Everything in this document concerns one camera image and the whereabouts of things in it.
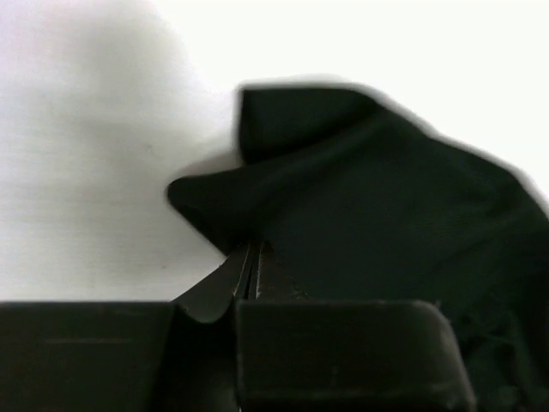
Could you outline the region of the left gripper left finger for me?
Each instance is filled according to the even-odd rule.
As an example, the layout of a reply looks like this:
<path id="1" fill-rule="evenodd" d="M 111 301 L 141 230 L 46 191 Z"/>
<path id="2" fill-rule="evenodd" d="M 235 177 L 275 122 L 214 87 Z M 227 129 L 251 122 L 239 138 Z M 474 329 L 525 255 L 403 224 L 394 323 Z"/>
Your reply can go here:
<path id="1" fill-rule="evenodd" d="M 251 248 L 171 301 L 3 302 L 4 411 L 235 411 L 232 303 Z"/>

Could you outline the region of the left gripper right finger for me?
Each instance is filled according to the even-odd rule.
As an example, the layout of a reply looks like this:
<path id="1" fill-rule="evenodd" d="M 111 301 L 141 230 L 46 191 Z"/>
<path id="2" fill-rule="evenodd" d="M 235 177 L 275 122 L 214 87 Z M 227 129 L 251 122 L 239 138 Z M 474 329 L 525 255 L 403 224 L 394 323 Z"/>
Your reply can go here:
<path id="1" fill-rule="evenodd" d="M 473 411 L 449 321 L 420 300 L 313 300 L 261 245 L 235 303 L 243 411 Z"/>

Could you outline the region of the black shorts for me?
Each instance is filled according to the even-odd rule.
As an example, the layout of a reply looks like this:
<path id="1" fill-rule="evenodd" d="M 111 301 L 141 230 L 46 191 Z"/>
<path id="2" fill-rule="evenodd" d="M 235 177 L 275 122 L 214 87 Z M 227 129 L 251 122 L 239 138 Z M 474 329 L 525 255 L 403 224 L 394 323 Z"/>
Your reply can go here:
<path id="1" fill-rule="evenodd" d="M 545 410 L 548 218 L 515 174 L 352 88 L 240 102 L 243 166 L 174 180 L 171 206 L 224 253 L 267 243 L 311 297 L 436 304 L 482 410 Z"/>

